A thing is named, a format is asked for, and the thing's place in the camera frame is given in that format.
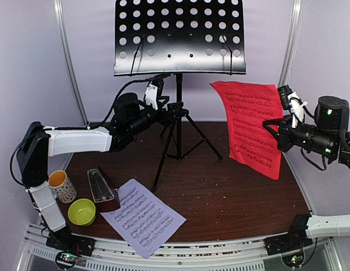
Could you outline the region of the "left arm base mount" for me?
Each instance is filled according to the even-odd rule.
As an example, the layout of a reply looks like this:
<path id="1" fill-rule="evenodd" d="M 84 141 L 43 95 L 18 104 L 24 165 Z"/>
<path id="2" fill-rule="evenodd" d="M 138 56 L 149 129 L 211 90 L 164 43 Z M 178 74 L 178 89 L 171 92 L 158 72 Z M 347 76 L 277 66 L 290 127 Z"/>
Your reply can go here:
<path id="1" fill-rule="evenodd" d="M 73 235 L 65 230 L 55 233 L 49 231 L 46 245 L 59 250 L 55 255 L 58 268 L 68 270 L 73 268 L 82 256 L 91 256 L 95 239 Z"/>

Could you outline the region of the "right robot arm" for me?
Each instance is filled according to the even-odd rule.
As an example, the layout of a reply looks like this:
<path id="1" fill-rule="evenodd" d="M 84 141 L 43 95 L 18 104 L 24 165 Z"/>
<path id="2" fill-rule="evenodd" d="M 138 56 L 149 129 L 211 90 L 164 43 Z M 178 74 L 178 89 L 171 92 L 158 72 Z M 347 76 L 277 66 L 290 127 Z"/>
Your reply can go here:
<path id="1" fill-rule="evenodd" d="M 298 123 L 291 126 L 292 117 L 265 120 L 263 127 L 277 141 L 282 152 L 293 146 L 300 147 L 303 157 L 315 152 L 322 157 L 323 166 L 310 161 L 317 169 L 325 171 L 333 161 L 350 169 L 349 103 L 345 99 L 322 96 L 314 112 L 314 124 Z M 297 215 L 284 236 L 284 245 L 296 249 L 305 239 L 350 236 L 350 214 L 337 216 Z"/>

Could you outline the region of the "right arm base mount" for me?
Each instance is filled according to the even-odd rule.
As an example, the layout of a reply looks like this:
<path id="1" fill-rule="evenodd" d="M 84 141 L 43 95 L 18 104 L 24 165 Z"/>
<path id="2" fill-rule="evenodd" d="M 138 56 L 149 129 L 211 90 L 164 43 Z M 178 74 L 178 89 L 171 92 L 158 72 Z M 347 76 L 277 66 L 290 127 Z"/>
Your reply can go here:
<path id="1" fill-rule="evenodd" d="M 306 214 L 296 215 L 287 233 L 265 238 L 264 244 L 268 256 L 299 250 L 296 254 L 282 256 L 282 261 L 292 270 L 305 266 L 313 257 L 317 247 L 316 239 L 311 255 L 306 256 L 304 248 L 313 244 L 313 240 L 308 238 L 305 232 L 310 217 L 311 215 Z"/>

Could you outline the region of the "black music stand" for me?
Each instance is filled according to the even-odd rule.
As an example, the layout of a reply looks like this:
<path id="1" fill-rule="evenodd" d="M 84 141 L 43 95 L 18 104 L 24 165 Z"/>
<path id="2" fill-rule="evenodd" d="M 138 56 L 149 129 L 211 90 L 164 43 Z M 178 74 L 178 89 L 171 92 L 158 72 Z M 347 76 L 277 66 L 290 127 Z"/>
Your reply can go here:
<path id="1" fill-rule="evenodd" d="M 184 73 L 246 73 L 241 1 L 116 1 L 115 76 L 172 73 L 177 101 L 164 123 L 181 151 Z"/>

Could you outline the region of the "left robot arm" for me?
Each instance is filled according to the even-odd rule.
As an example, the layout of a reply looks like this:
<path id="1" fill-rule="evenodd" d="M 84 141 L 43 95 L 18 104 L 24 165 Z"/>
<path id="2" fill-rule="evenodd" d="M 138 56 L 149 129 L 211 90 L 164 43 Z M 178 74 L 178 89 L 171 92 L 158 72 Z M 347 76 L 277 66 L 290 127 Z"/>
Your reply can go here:
<path id="1" fill-rule="evenodd" d="M 141 101 L 135 93 L 125 93 L 115 99 L 115 114 L 106 126 L 55 128 L 43 126 L 39 121 L 30 124 L 12 154 L 20 169 L 18 184 L 28 190 L 54 234 L 54 242 L 62 250 L 71 250 L 76 242 L 49 188 L 48 158 L 79 152 L 122 151 L 152 124 L 173 124 L 182 106 L 182 102 L 170 103 L 167 96 L 146 94 Z"/>

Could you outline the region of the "red sheet music page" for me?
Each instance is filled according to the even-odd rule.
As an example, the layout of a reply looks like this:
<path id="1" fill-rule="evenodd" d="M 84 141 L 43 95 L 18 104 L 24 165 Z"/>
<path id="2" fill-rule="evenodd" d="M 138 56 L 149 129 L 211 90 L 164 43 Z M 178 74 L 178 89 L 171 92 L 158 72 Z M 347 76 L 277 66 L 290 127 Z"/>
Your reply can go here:
<path id="1" fill-rule="evenodd" d="M 210 85 L 225 108 L 229 157 L 266 177 L 279 179 L 282 154 L 277 141 L 263 127 L 265 120 L 283 118 L 276 86 L 235 81 Z"/>

